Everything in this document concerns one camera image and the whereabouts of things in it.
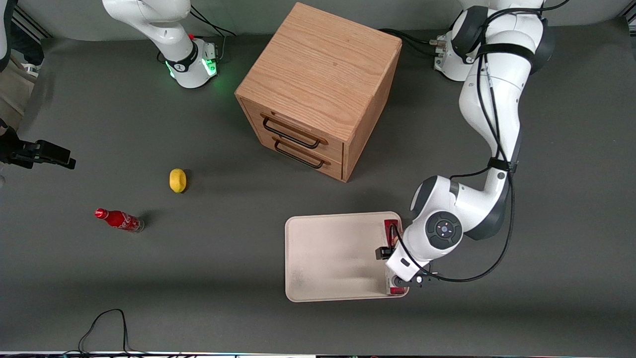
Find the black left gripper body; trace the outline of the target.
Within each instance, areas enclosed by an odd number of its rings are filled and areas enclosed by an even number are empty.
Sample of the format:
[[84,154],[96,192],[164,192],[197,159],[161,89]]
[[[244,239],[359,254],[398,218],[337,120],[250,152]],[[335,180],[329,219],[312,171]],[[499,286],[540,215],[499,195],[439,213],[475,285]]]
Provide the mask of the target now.
[[386,286],[388,290],[408,290],[411,287],[422,288],[433,279],[411,260],[399,246],[397,248],[379,247],[375,251],[376,259],[385,262]]

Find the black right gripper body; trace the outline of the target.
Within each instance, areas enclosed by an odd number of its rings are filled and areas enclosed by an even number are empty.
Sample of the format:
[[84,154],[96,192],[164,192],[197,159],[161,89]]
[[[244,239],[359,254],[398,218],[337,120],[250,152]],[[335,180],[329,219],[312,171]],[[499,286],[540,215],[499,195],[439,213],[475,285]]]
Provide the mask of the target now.
[[0,161],[5,165],[32,169],[38,144],[20,140],[13,127],[4,120],[0,120],[0,129]]

